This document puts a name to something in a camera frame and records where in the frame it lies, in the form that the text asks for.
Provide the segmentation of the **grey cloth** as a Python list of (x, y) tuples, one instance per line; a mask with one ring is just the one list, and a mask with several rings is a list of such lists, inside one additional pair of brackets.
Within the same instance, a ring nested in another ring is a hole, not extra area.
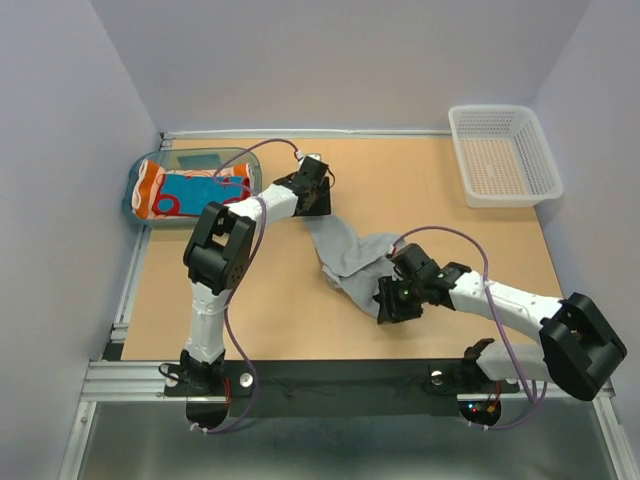
[(379, 292), (378, 280), (394, 275), (386, 255), (399, 234), (384, 232), (360, 237), (349, 223), (336, 215), (305, 217), (304, 225), (328, 283), (376, 319), (380, 309), (374, 300)]

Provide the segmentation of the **red and blue cloth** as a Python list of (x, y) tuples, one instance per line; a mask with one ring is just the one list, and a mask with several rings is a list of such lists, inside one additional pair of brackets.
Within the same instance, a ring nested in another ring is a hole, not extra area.
[(225, 175), (220, 180), (212, 176), (165, 174), (151, 204), (157, 215), (197, 217), (211, 202), (229, 204), (249, 196), (247, 176)]

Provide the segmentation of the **orange and white towel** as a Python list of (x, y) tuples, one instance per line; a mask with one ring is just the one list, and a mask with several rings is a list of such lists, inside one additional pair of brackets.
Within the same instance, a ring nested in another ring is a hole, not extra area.
[(151, 204), (158, 192), (161, 177), (165, 174), (178, 174), (185, 176), (212, 176), (220, 180), (225, 175), (230, 176), (247, 176), (251, 179), (252, 187), (255, 187), (255, 168), (249, 164), (240, 164), (223, 168), (218, 176), (215, 176), (215, 169), (202, 170), (166, 170), (158, 163), (144, 159), (140, 166), (133, 171), (133, 191), (129, 200), (125, 201), (125, 206), (130, 209), (135, 217), (141, 220), (174, 220), (195, 217), (172, 217), (157, 215), (151, 211)]

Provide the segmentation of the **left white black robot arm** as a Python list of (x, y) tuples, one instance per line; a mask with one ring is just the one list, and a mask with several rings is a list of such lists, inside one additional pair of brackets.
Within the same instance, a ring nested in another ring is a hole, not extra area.
[(298, 169), (264, 191), (230, 205), (208, 204), (187, 243), (191, 323), (176, 382), (210, 394), (223, 385), (224, 318), (266, 228), (283, 219), (331, 213), (330, 167), (306, 156)]

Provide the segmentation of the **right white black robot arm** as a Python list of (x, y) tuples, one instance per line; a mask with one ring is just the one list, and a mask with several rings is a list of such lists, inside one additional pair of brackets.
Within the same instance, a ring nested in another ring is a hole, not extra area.
[(590, 401), (627, 356), (627, 348), (594, 301), (540, 296), (492, 282), (466, 265), (439, 266), (417, 244), (387, 256), (393, 275), (378, 281), (379, 323), (419, 318), (426, 304), (490, 319), (529, 338), (525, 345), (485, 339), (460, 366), (463, 384), (482, 390), (507, 379), (548, 382)]

